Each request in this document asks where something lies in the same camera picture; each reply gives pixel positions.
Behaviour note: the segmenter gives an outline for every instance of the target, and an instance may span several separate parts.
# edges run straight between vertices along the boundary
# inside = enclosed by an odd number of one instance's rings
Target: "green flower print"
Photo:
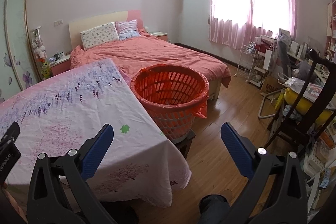
[[[129,126],[125,124],[124,126],[121,127],[120,131],[122,134],[127,134],[127,132],[129,131]]]

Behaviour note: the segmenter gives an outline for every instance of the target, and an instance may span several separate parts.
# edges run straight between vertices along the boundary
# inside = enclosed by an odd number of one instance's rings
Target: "headboard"
[[[82,44],[80,33],[94,27],[115,21],[131,21],[138,20],[138,29],[143,29],[143,21],[141,19],[140,10],[129,10],[124,12],[116,12],[112,14],[99,15],[80,19],[69,23],[69,32],[72,49]]]

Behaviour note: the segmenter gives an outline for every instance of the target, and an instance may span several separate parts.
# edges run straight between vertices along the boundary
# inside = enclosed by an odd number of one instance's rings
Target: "sliding wardrobe door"
[[[37,82],[28,41],[25,5],[26,0],[6,0],[5,3],[7,46],[21,89],[27,89]]]
[[[0,103],[16,95],[21,88],[16,80],[9,57],[5,32],[5,0],[0,0]]]

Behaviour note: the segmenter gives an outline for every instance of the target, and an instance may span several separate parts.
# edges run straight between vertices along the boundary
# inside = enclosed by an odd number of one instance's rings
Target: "small stool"
[[[175,144],[175,146],[178,150],[180,150],[181,154],[185,159],[187,159],[191,143],[193,141],[193,138],[195,137],[196,135],[194,131],[189,130],[187,137],[183,141]]]

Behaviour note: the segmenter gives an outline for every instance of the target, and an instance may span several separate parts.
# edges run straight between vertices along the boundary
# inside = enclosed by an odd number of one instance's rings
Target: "orange laundry basket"
[[[159,64],[142,69],[130,87],[172,143],[186,138],[195,117],[206,118],[209,82],[188,67]]]

